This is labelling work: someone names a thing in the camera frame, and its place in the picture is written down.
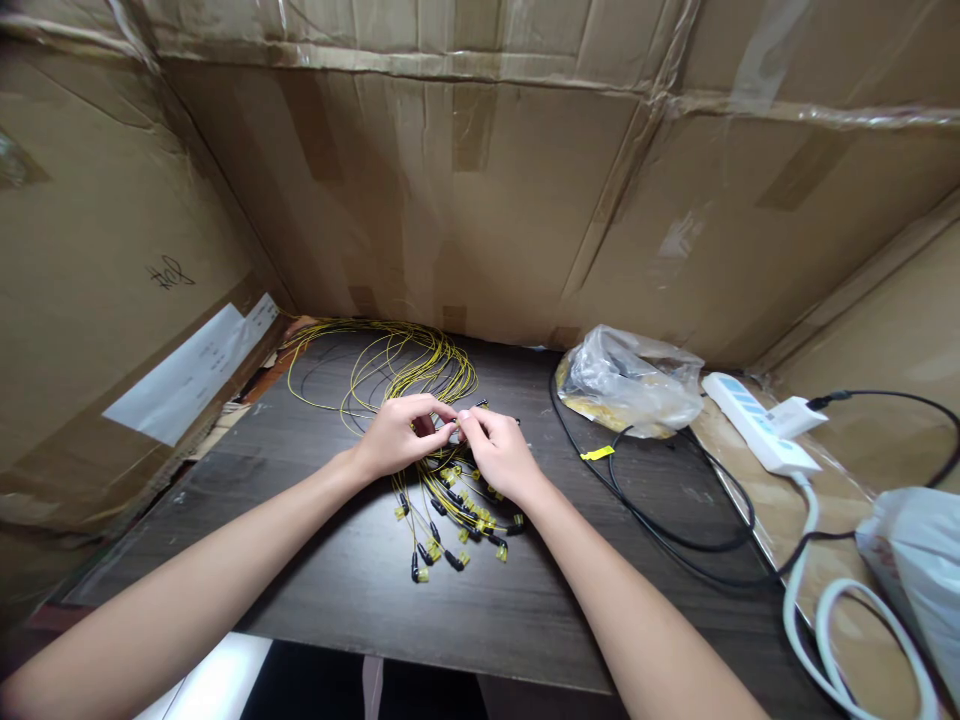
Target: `black cable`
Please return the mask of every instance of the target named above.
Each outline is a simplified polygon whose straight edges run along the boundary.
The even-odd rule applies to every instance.
[[[940,470],[938,470],[936,474],[934,474],[934,476],[927,481],[927,484],[924,485],[924,487],[935,488],[937,485],[943,482],[951,472],[953,472],[953,469],[957,466],[957,463],[960,462],[960,417],[957,417],[957,414],[953,412],[953,410],[941,405],[938,402],[934,402],[930,398],[925,398],[922,395],[894,392],[893,390],[837,390],[829,395],[813,398],[813,400],[810,400],[807,403],[807,407],[811,410],[822,410],[835,400],[849,400],[854,395],[889,395],[892,397],[907,398],[908,400],[916,400],[924,405],[929,405],[930,407],[935,408],[946,415],[950,419],[950,422],[953,423],[953,427],[956,428],[957,431],[953,452],[950,454],[950,457],[947,458],[947,462],[943,464],[943,467],[941,467]]]
[[[803,552],[803,549],[806,547],[807,543],[810,542],[811,540],[841,540],[841,539],[847,539],[847,538],[852,538],[852,537],[854,537],[854,534],[855,534],[855,533],[854,533],[853,531],[847,532],[847,533],[826,533],[826,532],[821,532],[821,531],[819,531],[819,530],[815,530],[815,531],[813,531],[813,532],[807,533],[806,535],[804,535],[803,537],[800,538],[800,542],[797,544],[796,549],[793,551],[793,553],[790,555],[790,557],[787,559],[787,561],[783,564],[782,567],[780,567],[779,569],[775,569],[775,570],[769,572],[767,575],[765,575],[765,576],[763,576],[763,577],[760,577],[760,578],[756,578],[756,579],[744,580],[744,579],[740,579],[740,578],[727,578],[727,577],[722,577],[722,576],[720,576],[720,575],[716,575],[716,574],[710,572],[709,570],[706,570],[705,568],[703,568],[703,567],[701,567],[700,565],[698,565],[697,563],[695,563],[693,560],[690,560],[690,558],[688,558],[688,557],[686,557],[685,555],[683,555],[679,550],[677,550],[677,548],[674,547],[674,546],[669,542],[669,540],[668,540],[667,537],[665,536],[665,533],[661,532],[662,530],[664,530],[664,528],[660,527],[660,526],[657,525],[656,523],[653,523],[653,522],[650,520],[650,518],[648,518],[643,512],[641,512],[641,511],[626,497],[626,495],[624,495],[623,491],[622,491],[621,488],[620,488],[619,482],[616,481],[616,475],[612,473],[612,469],[613,469],[613,455],[609,455],[609,456],[608,456],[608,464],[609,464],[610,469],[611,469],[611,478],[612,478],[612,481],[611,481],[611,480],[608,480],[606,477],[604,477],[603,474],[602,474],[600,471],[598,471],[598,470],[590,463],[589,460],[584,460],[584,459],[581,457],[583,453],[582,453],[582,451],[580,450],[580,446],[577,444],[576,439],[573,437],[573,433],[570,431],[570,428],[569,428],[569,426],[567,425],[567,421],[564,420],[564,418],[563,418],[563,413],[560,411],[559,402],[558,402],[558,399],[557,399],[557,387],[556,387],[556,383],[555,383],[555,377],[556,377],[556,372],[554,372],[554,373],[551,374],[551,377],[550,377],[550,379],[549,379],[549,381],[548,381],[548,390],[549,390],[549,392],[550,392],[550,400],[551,400],[551,402],[553,403],[554,411],[555,411],[556,414],[557,414],[557,418],[559,418],[559,420],[560,420],[560,425],[563,427],[563,431],[564,431],[564,433],[566,434],[567,439],[570,441],[570,444],[573,446],[574,451],[577,453],[577,457],[580,458],[580,461],[587,467],[587,469],[590,470],[590,472],[592,472],[594,475],[597,476],[597,478],[600,480],[600,482],[603,483],[604,487],[606,487],[611,493],[613,493],[613,494],[617,497],[617,499],[621,502],[621,504],[622,504],[625,508],[627,508],[628,511],[630,511],[630,513],[631,513],[631,514],[637,519],[637,521],[651,534],[651,536],[653,537],[653,539],[656,540],[657,543],[658,543],[664,550],[666,550],[668,553],[670,553],[674,558],[676,558],[676,560],[677,560],[678,562],[682,563],[684,566],[686,566],[687,568],[689,568],[689,569],[692,570],[693,572],[695,572],[695,573],[697,573],[697,574],[699,574],[699,575],[701,575],[701,576],[703,576],[703,577],[705,577],[705,578],[707,578],[707,579],[709,579],[709,580],[712,580],[713,582],[716,582],[716,583],[718,583],[718,584],[720,584],[720,585],[725,585],[725,586],[727,586],[727,587],[733,587],[733,588],[738,588],[738,589],[748,589],[748,588],[762,587],[762,586],[764,586],[764,585],[768,585],[768,584],[775,583],[775,582],[778,581],[783,575],[789,573],[790,570],[793,568],[793,566],[796,564],[797,560],[800,558],[800,554]],[[617,443],[620,441],[620,439],[623,437],[624,433],[626,433],[627,430],[629,430],[629,429],[630,429],[630,428],[627,427],[627,428],[625,428],[623,431],[621,431],[620,433],[618,433],[618,434],[617,434],[617,437],[614,439],[613,443],[611,444],[611,447],[616,448],[616,444],[617,444]],[[688,437],[688,436],[686,436],[686,435],[684,435],[684,437],[685,437],[686,439],[690,440],[690,437]],[[749,514],[750,514],[750,521],[748,522],[748,525],[747,525],[746,527],[749,527],[750,530],[749,530],[749,534],[747,534],[747,536],[746,536],[746,539],[749,540],[750,536],[752,535],[753,528],[754,528],[755,525],[756,525],[756,515],[755,515],[755,513],[753,512],[753,503],[751,502],[749,495],[748,495],[747,492],[743,489],[743,486],[741,486],[740,483],[736,480],[736,478],[733,477],[733,475],[730,473],[730,471],[727,470],[725,467],[723,467],[723,465],[722,465],[719,461],[717,461],[716,458],[714,458],[712,455],[710,455],[710,453],[706,450],[706,448],[704,448],[703,445],[702,445],[698,440],[695,439],[695,437],[694,437],[693,441],[695,442],[695,444],[697,444],[697,445],[700,447],[701,451],[704,453],[704,456],[705,456],[706,458],[710,459],[711,462],[715,462],[716,465],[717,465],[717,467],[718,467],[724,474],[726,474],[727,477],[729,477],[729,478],[733,481],[734,486],[737,488],[737,491],[742,495],[742,497],[744,498],[744,501],[747,503],[747,507],[748,507],[748,509],[749,509]],[[691,547],[692,545],[697,545],[697,544],[698,544],[698,543],[695,543],[695,542],[693,542],[693,541],[686,540],[685,538],[681,538],[681,541],[682,541],[682,542],[678,542],[678,541],[675,540],[674,542],[677,542],[677,544],[688,543],[688,544],[686,545],[687,547]],[[743,545],[743,544],[746,544],[746,540],[745,540],[743,543],[740,543],[740,545],[737,545],[736,547],[740,547],[740,546]],[[724,551],[712,550],[712,552],[724,552]]]

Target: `white plastic bag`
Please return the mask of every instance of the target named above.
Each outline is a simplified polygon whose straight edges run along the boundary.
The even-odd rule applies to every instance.
[[[638,438],[666,438],[700,414],[703,360],[669,343],[597,325],[557,368],[571,410]]]
[[[885,492],[857,528],[857,548],[960,705],[960,497]]]

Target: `yellow tag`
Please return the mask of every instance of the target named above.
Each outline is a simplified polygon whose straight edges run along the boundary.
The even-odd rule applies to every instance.
[[[581,453],[580,457],[583,460],[599,460],[602,457],[613,454],[613,448],[607,445],[605,448],[600,448],[599,450],[593,450],[588,453]]]

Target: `forearm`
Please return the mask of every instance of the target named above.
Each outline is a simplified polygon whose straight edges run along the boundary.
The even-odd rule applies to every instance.
[[[570,583],[633,718],[766,717],[686,621],[548,481],[523,510]]]
[[[135,715],[213,649],[367,480],[342,453],[208,535],[21,668],[3,687],[4,709],[26,720]]]

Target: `white label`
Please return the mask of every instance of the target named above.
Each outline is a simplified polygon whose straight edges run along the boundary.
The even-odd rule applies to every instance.
[[[277,306],[266,293],[247,317],[227,305],[103,416],[176,445],[276,317]]]

